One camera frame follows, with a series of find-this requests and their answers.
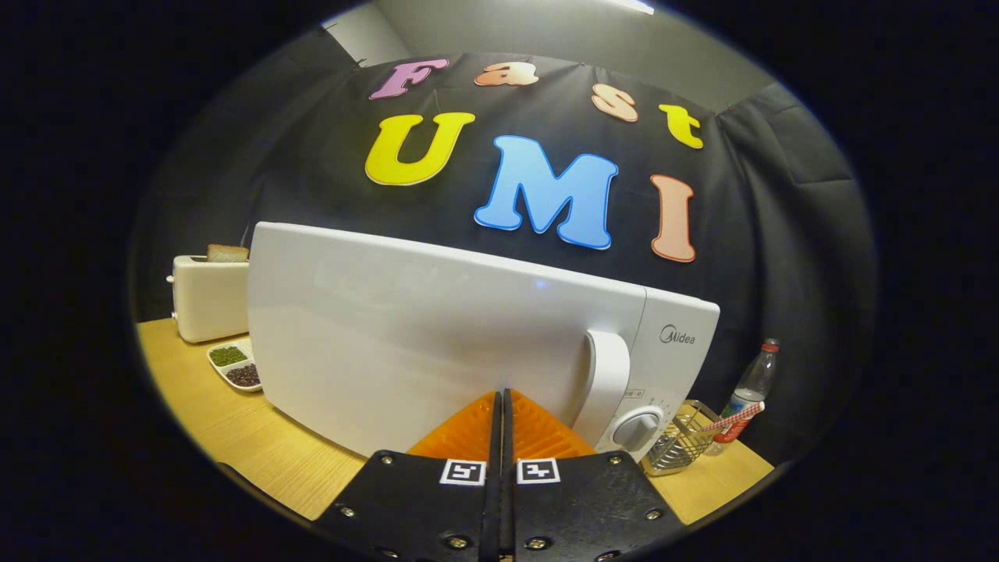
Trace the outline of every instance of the letter m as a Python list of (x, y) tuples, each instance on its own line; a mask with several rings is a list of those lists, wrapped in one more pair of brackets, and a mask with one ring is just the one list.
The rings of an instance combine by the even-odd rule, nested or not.
[(500, 230), (516, 230), (523, 219), (516, 212), (517, 194), (523, 201), (534, 232), (551, 226), (559, 211), (569, 205), (568, 218), (558, 225), (558, 237), (570, 244), (596, 250), (610, 246), (606, 229), (607, 195), (617, 165), (592, 154), (580, 154), (555, 177), (537, 141), (503, 135), (496, 138), (502, 153), (493, 194), (476, 210), (476, 222)]

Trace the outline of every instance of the red beans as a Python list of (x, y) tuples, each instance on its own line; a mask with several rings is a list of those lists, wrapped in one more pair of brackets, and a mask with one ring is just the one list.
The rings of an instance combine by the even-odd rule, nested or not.
[(260, 377), (257, 376), (257, 365), (253, 363), (229, 371), (226, 373), (226, 378), (233, 381), (236, 386), (257, 386), (260, 384)]

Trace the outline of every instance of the wooden table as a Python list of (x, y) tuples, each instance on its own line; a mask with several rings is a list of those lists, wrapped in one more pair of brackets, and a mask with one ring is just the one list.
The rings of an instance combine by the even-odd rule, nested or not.
[[(167, 318), (139, 324), (139, 337), (156, 384), (191, 438), (302, 516), (319, 517), (364, 465), (365, 457), (286, 416), (262, 392), (241, 392), (222, 380), (207, 348), (245, 335), (193, 345)], [(722, 455), (702, 455), (682, 472), (650, 480), (680, 521), (690, 524), (771, 470), (735, 441)]]

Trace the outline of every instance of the toast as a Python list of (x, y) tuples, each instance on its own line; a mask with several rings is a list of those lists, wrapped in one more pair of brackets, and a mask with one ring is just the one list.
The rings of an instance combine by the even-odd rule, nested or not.
[(242, 246), (208, 245), (208, 261), (210, 262), (244, 262), (249, 261), (250, 249)]

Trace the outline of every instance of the metal utensil holder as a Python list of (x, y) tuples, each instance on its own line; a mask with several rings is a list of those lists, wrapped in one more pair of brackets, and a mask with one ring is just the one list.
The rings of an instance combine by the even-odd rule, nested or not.
[(665, 476), (675, 474), (690, 466), (701, 453), (711, 444), (711, 437), (720, 432), (723, 427), (709, 431), (700, 428), (721, 419), (718, 414), (697, 400), (684, 400), (673, 416), (673, 421), (666, 426), (652, 448), (641, 459), (641, 467), (649, 476)]

